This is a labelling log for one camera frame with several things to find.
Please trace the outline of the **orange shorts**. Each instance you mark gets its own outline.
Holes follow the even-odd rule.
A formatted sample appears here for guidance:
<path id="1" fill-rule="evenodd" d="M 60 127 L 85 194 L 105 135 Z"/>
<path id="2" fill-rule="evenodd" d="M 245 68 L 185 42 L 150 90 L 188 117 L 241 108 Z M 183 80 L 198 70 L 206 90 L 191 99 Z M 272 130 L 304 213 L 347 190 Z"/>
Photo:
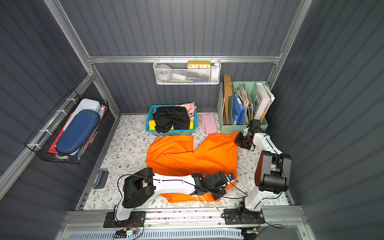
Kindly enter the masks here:
<path id="1" fill-rule="evenodd" d="M 210 134 L 196 149 L 193 136 L 157 137 L 148 148 L 147 167 L 164 176 L 212 176 L 223 172 L 237 177 L 236 136 Z"/>

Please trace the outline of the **black shorts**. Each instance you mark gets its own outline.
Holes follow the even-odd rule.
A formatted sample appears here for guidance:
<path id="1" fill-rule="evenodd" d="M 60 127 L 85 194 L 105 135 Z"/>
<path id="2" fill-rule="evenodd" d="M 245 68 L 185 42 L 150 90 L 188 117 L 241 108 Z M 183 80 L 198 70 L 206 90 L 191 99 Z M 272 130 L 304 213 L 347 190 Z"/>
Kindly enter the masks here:
<path id="1" fill-rule="evenodd" d="M 157 133 L 167 133 L 174 130 L 189 130 L 190 117 L 187 109 L 180 106 L 159 107 L 153 112 L 155 130 Z"/>

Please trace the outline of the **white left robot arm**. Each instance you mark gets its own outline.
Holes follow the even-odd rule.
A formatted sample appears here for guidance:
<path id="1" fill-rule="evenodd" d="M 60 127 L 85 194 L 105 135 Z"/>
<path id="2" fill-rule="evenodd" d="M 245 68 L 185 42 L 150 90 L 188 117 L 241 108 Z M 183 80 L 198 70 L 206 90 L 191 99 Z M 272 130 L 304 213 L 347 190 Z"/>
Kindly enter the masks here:
<path id="1" fill-rule="evenodd" d="M 114 218 L 117 222 L 129 220 L 132 210 L 142 206 L 153 195 L 203 196 L 211 194 L 216 201 L 227 194 L 226 187 L 234 182 L 233 173 L 218 172 L 213 175 L 194 173 L 176 177 L 156 174 L 152 168 L 145 168 L 137 173 L 125 175 L 123 188 L 119 189 L 121 200 L 114 208 Z"/>

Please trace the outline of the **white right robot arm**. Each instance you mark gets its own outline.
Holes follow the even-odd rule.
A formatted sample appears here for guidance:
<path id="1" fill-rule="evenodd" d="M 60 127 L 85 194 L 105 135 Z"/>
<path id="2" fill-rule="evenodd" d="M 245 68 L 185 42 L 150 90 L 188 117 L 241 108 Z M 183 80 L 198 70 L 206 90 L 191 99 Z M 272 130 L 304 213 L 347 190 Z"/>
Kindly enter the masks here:
<path id="1" fill-rule="evenodd" d="M 257 149 L 260 157 L 256 167 L 255 187 L 240 202 L 240 218 L 260 218 L 262 206 L 287 191 L 290 183 L 292 158 L 280 151 L 269 134 L 261 129 L 259 120 L 251 120 L 243 133 L 239 133 L 235 144 L 248 151 Z"/>

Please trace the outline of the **blue binder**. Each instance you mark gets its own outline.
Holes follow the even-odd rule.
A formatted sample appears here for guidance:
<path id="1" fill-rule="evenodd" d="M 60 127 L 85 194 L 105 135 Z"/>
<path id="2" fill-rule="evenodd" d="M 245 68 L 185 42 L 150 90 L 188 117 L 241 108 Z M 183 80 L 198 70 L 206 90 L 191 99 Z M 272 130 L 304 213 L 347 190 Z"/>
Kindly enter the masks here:
<path id="1" fill-rule="evenodd" d="M 233 107 L 232 107 L 232 117 L 234 125 L 243 125 L 245 120 L 245 107 L 238 96 L 234 94 L 233 97 Z"/>

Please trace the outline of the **pink plastic case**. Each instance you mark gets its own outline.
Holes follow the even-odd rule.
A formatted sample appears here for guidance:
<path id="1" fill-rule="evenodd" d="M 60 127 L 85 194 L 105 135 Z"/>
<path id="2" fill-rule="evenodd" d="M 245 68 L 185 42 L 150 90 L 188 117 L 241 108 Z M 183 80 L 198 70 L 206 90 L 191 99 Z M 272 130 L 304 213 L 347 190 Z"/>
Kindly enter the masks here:
<path id="1" fill-rule="evenodd" d="M 217 125 L 214 114 L 203 114 L 201 115 L 203 132 L 206 135 L 216 134 Z"/>

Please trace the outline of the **teal plastic basket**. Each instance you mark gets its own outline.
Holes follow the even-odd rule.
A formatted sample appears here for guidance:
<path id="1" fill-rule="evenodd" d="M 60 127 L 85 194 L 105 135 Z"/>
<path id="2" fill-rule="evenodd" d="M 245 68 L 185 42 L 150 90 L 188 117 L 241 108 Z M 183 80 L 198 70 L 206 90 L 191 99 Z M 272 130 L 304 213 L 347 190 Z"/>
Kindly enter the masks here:
<path id="1" fill-rule="evenodd" d="M 147 121 L 146 121 L 146 131 L 148 133 L 154 135 L 154 136 L 157 136 L 157 137 L 176 136 L 176 135 L 186 135 L 186 136 L 192 135 L 194 133 L 194 131 L 197 129 L 197 127 L 198 127 L 198 114 L 197 114 L 197 110 L 195 110 L 195 114 L 192 117 L 192 122 L 193 122 L 193 128 L 192 129 L 188 129 L 188 130 L 174 130 L 174 129 L 171 129 L 167 133 L 158 133 L 155 129 L 150 130 L 150 121 L 154 120 L 153 113 L 155 112 L 155 110 L 157 108 L 160 108 L 160 107 L 173 107 L 173 106 L 174 105 L 153 105 L 153 106 L 151 106 L 150 110 L 149 110 L 149 113 L 148 113 Z"/>

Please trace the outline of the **pink patterned folded cloth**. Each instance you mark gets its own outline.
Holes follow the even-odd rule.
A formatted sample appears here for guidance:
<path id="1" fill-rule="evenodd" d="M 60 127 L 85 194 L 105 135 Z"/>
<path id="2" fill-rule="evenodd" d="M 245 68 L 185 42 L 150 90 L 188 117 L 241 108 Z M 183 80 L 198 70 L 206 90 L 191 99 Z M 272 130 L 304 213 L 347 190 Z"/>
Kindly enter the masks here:
<path id="1" fill-rule="evenodd" d="M 187 114 L 188 114 L 188 116 L 190 118 L 195 115 L 195 111 L 197 109 L 197 106 L 196 106 L 195 102 L 185 103 L 185 104 L 182 104 L 182 105 L 177 105 L 177 107 L 184 107 L 187 110 Z"/>

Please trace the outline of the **yellow folded cloth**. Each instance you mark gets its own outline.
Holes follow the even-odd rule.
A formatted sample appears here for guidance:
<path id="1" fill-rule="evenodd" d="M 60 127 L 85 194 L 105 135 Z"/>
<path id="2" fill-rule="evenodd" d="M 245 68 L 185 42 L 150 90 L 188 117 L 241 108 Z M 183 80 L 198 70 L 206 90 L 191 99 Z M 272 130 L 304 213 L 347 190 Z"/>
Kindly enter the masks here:
<path id="1" fill-rule="evenodd" d="M 190 127 L 189 130 L 192 130 L 194 128 L 194 122 L 190 121 Z M 149 130 L 155 131 L 156 130 L 156 122 L 154 120 L 149 121 Z"/>

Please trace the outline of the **yellow clock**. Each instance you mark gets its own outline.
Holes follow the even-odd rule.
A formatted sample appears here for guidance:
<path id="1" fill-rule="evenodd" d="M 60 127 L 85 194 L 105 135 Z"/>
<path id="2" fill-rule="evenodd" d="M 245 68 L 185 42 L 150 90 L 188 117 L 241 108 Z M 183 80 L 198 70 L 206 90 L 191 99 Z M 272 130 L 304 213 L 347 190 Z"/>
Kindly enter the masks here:
<path id="1" fill-rule="evenodd" d="M 212 65 L 210 61 L 193 60 L 187 62 L 187 69 L 211 69 Z"/>

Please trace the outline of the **grey blue stapler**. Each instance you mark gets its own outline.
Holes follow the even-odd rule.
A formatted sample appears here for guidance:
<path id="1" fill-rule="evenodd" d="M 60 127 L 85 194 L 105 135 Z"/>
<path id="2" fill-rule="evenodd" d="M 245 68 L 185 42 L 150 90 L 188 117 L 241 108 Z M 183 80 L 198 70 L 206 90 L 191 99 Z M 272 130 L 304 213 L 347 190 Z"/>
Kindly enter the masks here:
<path id="1" fill-rule="evenodd" d="M 97 174 L 97 178 L 93 184 L 93 189 L 103 189 L 108 180 L 109 171 L 100 169 Z"/>

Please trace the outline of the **navy blue oval case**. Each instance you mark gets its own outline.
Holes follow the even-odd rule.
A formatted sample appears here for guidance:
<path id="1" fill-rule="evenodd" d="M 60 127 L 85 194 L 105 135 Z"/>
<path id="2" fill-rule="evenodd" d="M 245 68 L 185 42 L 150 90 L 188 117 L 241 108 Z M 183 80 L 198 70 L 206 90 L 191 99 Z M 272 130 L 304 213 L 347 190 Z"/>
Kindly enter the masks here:
<path id="1" fill-rule="evenodd" d="M 56 143 L 59 154 L 70 155 L 79 150 L 100 122 L 100 115 L 91 110 L 79 112 Z"/>

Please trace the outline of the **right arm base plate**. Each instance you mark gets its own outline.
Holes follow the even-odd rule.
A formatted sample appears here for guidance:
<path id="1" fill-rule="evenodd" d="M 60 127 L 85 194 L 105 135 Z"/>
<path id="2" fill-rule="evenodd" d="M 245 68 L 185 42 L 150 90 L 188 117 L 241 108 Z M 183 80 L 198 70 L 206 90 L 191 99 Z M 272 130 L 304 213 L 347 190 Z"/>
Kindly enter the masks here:
<path id="1" fill-rule="evenodd" d="M 261 225 L 265 223 L 262 211 L 254 212 L 248 209 L 224 209 L 221 217 L 225 220 L 226 225 Z"/>

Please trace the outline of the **aluminium front rail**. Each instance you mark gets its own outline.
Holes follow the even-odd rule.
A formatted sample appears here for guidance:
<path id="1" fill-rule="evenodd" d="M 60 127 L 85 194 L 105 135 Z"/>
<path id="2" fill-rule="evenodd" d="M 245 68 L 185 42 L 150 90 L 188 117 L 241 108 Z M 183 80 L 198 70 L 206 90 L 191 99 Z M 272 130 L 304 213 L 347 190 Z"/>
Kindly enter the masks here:
<path id="1" fill-rule="evenodd" d="M 226 225 L 224 208 L 146 209 L 142 227 L 103 228 L 109 210 L 68 212 L 57 240 L 314 240 L 300 206 L 267 206 L 261 225 Z"/>

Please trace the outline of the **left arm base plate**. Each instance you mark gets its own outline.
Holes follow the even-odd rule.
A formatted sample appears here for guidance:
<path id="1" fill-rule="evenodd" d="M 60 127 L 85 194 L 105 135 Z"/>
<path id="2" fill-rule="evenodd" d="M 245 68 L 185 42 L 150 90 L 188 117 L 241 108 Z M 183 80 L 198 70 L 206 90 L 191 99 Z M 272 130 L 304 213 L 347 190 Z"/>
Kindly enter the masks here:
<path id="1" fill-rule="evenodd" d="M 103 224 L 103 228 L 111 229 L 111 228 L 128 228 L 128 227 L 142 227 L 146 220 L 145 211 L 133 211 L 128 220 L 124 221 L 116 221 L 115 213 L 108 212 Z"/>

